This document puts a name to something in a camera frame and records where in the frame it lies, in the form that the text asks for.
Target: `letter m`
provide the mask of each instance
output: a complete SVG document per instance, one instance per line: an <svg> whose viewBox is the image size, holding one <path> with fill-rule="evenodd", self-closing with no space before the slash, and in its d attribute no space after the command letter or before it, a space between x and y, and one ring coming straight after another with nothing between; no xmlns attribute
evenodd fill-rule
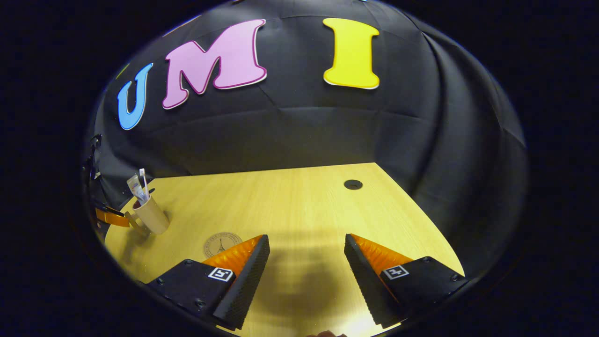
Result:
<svg viewBox="0 0 599 337"><path fill-rule="evenodd" d="M167 95L162 107L172 109L183 104L189 91L183 89L183 77L196 94L206 91L216 62L220 70L214 79L218 89L250 85L266 78L266 69L258 65L256 32L265 20L251 20L227 28L207 52L195 41L187 42L170 52L167 75Z"/></svg>

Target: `toothbrush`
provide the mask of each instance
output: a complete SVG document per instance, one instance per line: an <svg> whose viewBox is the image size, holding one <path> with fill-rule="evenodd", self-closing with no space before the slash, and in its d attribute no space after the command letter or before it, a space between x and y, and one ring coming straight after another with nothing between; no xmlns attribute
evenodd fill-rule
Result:
<svg viewBox="0 0 599 337"><path fill-rule="evenodd" d="M150 198L150 194L148 193L148 183L146 181L146 169L144 168L140 168L140 176L142 176L144 178L144 186L146 188L146 197L149 199Z"/></svg>

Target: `cup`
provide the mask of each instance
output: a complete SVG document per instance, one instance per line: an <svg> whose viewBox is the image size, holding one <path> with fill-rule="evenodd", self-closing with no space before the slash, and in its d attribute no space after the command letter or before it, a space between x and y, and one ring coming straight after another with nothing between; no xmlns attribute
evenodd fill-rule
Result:
<svg viewBox="0 0 599 337"><path fill-rule="evenodd" d="M139 200L133 204L133 211L143 224L154 234L162 234L168 229L169 222L167 216L156 200L150 194L149 200L140 206Z"/></svg>

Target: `wooden table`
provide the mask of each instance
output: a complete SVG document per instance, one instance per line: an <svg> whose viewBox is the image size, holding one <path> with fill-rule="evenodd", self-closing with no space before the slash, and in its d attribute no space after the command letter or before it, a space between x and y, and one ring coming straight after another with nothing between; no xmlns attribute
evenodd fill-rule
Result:
<svg viewBox="0 0 599 337"><path fill-rule="evenodd" d="M360 180L361 189L343 183ZM149 282L185 258L204 261L218 232L268 234L271 253L241 336L331 330L372 336L376 326L343 254L354 233L412 259L430 255L464 274L453 249L414 201L376 164L351 164L155 179L171 224L143 239L111 226L105 244L135 279ZM131 211L134 200L122 209Z"/></svg>

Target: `blue letter u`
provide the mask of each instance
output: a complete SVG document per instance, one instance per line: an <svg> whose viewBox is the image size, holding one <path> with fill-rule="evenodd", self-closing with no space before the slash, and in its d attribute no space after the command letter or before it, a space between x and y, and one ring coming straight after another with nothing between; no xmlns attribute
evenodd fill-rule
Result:
<svg viewBox="0 0 599 337"><path fill-rule="evenodd" d="M135 76L137 81L137 88L135 90L135 107L132 112L127 110L127 92L131 86L131 81L127 82L121 90L117 99L119 100L119 122L120 127L125 130L131 130L137 123L140 122L141 116L144 114L146 108L146 81L148 78L148 71L152 68L154 63L146 65L139 73Z"/></svg>

